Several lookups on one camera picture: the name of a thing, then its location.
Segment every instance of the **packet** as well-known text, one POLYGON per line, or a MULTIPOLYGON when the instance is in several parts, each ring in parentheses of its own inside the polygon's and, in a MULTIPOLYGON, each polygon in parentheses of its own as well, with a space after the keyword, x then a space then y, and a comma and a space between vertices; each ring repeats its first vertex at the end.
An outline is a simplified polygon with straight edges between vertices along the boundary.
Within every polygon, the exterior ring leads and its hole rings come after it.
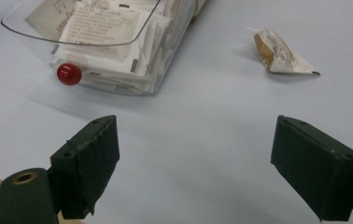
POLYGON ((320 75, 316 67, 291 49, 276 32, 269 29, 248 29, 254 33, 261 61, 269 72, 320 75))

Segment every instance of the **plastic container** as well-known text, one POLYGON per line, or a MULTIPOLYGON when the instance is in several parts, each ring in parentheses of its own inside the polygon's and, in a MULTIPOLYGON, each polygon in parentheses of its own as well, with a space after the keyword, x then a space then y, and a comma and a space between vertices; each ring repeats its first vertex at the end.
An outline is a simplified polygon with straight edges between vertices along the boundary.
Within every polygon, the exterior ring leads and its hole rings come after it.
POLYGON ((2 24, 64 84, 152 94, 197 7, 197 0, 23 0, 2 24))

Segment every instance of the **white tabletop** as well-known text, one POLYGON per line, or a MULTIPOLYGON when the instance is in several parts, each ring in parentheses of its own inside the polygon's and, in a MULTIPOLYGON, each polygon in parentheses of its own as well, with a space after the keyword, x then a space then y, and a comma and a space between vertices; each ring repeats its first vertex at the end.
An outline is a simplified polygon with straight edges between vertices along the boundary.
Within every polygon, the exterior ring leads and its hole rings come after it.
MULTIPOLYGON (((18 1, 0 0, 0 20, 18 1)), ((353 148, 353 1, 208 0, 144 97, 64 86, 0 24, 0 178, 49 168, 112 114, 121 158, 86 223, 318 223, 270 163, 275 123, 302 119, 353 148), (321 76, 267 73, 248 26, 277 31, 321 76)))

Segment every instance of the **crumpled wrapper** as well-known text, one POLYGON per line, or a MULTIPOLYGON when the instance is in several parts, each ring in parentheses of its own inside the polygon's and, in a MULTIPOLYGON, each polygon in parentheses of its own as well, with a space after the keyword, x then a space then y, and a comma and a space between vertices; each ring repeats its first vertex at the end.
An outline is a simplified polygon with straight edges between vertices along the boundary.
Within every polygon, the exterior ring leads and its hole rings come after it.
POLYGON ((319 75, 317 68, 291 49, 276 32, 269 29, 248 29, 254 33, 261 61, 269 72, 319 75))

